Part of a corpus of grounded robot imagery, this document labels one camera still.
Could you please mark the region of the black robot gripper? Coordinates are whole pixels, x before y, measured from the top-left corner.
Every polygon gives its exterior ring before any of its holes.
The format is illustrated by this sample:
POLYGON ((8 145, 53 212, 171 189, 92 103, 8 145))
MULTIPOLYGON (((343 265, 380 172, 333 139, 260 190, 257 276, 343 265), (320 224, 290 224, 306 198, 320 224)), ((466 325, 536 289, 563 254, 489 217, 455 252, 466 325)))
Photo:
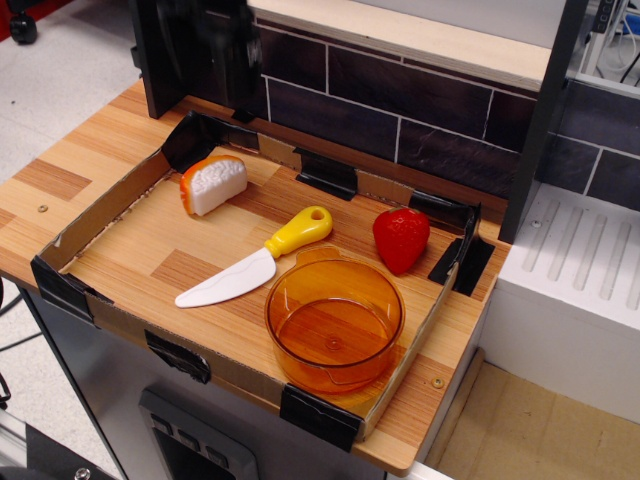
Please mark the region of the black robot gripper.
POLYGON ((230 107, 258 89, 262 42, 245 1, 160 1, 161 36, 179 82, 230 107))

